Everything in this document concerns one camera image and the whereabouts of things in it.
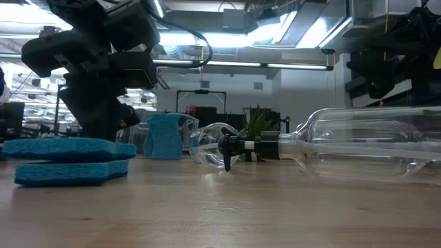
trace potted plant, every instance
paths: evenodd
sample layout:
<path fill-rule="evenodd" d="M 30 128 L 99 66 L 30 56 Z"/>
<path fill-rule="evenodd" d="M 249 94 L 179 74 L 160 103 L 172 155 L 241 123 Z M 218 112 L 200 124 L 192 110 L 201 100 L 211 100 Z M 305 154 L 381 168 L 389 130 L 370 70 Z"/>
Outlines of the potted plant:
<path fill-rule="evenodd" d="M 254 141 L 257 136 L 260 136 L 261 132 L 264 131 L 277 131 L 279 129 L 279 123 L 273 120 L 266 120 L 267 110 L 261 109 L 259 104 L 257 105 L 256 111 L 250 111 L 249 121 L 247 120 L 246 113 L 243 113 L 242 122 L 243 129 L 240 131 L 239 136 L 245 138 L 248 141 Z M 242 161 L 252 161 L 251 152 L 247 152 L 245 157 L 241 158 Z M 257 156 L 257 161 L 263 161 L 260 156 Z"/>

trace green plant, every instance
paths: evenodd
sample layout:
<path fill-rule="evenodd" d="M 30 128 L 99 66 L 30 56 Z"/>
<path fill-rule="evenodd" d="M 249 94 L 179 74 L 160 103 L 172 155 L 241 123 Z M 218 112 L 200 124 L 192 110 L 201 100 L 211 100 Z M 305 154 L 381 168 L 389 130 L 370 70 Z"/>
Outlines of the green plant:
<path fill-rule="evenodd" d="M 247 121 L 246 113 L 242 116 L 243 130 L 240 131 L 240 136 L 243 138 L 260 136 L 261 132 L 264 131 L 276 131 L 278 130 L 278 122 L 273 122 L 273 120 L 265 120 L 267 116 L 267 110 L 261 109 L 259 104 L 257 105 L 256 111 L 250 112 L 249 122 Z"/>

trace blue sponge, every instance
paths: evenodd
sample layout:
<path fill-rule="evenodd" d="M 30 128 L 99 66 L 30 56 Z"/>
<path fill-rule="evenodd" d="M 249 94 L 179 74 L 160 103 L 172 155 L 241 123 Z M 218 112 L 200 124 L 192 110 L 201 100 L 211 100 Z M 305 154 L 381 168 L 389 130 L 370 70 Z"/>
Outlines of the blue sponge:
<path fill-rule="evenodd" d="M 182 141 L 178 133 L 180 114 L 154 114 L 147 121 L 149 134 L 144 142 L 144 154 L 148 158 L 179 159 Z"/>
<path fill-rule="evenodd" d="M 4 158 L 56 162 L 103 162 L 136 156 L 133 144 L 113 143 L 97 138 L 27 138 L 8 141 Z"/>
<path fill-rule="evenodd" d="M 104 163 L 26 163 L 15 171 L 15 183 L 26 187 L 97 186 L 127 175 L 129 160 Z"/>

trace desk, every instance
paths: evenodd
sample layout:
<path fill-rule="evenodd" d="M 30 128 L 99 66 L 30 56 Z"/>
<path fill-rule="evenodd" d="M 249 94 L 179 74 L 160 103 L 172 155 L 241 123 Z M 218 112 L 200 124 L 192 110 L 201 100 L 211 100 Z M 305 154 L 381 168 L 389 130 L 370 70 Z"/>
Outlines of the desk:
<path fill-rule="evenodd" d="M 20 188 L 0 164 L 0 247 L 441 247 L 441 187 L 317 182 L 294 164 L 133 159 L 102 187 Z"/>

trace stacked sponge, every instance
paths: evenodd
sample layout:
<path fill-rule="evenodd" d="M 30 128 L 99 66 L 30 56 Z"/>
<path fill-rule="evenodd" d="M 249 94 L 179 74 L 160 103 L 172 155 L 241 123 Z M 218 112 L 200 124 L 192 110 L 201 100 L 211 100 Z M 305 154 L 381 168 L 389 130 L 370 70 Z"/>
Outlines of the stacked sponge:
<path fill-rule="evenodd" d="M 27 187 L 102 185 L 126 176 L 135 155 L 134 145 L 95 138 L 21 139 L 3 147 L 4 158 L 50 161 L 18 166 L 15 183 Z"/>

